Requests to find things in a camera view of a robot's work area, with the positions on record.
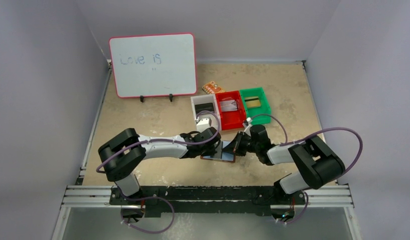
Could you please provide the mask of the brown leather card holder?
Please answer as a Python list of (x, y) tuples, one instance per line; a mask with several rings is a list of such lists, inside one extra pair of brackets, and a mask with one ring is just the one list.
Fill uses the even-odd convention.
[(235, 163), (235, 155), (232, 153), (227, 153), (223, 151), (223, 148), (229, 145), (229, 141), (223, 140), (216, 148), (216, 153), (214, 155), (200, 156), (202, 160)]

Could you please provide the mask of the black card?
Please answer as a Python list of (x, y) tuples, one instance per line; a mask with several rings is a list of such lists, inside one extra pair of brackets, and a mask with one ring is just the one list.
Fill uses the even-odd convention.
[(214, 104), (211, 102), (195, 104), (194, 109), (197, 114), (203, 111), (215, 112)]

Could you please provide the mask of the silver card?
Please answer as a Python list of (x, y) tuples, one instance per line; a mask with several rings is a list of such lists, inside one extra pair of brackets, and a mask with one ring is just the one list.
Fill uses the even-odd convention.
[(220, 101), (219, 107), (223, 113), (238, 111), (237, 101), (233, 99)]

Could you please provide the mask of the gold card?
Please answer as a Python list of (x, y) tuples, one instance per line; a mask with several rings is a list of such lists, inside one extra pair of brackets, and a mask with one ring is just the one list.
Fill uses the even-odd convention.
[(258, 96), (249, 96), (244, 98), (245, 106), (247, 109), (261, 107), (261, 101)]

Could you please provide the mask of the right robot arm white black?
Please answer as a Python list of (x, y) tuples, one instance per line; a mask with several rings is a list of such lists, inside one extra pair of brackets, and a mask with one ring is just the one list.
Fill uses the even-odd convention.
[(273, 144), (261, 124), (253, 125), (249, 133), (238, 132), (222, 151), (235, 156), (254, 153), (267, 166), (294, 163), (298, 171), (274, 183), (273, 193), (277, 197), (306, 189), (317, 190), (345, 172), (343, 161), (319, 136), (299, 143)]

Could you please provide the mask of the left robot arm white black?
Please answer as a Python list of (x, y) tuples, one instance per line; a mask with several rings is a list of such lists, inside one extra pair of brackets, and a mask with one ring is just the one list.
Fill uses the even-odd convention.
[(194, 159), (216, 152), (220, 143), (219, 130), (209, 127), (172, 137), (150, 137), (127, 128), (98, 149), (101, 164), (96, 172), (105, 174), (123, 195), (137, 197), (141, 187), (134, 169), (141, 161), (157, 158)]

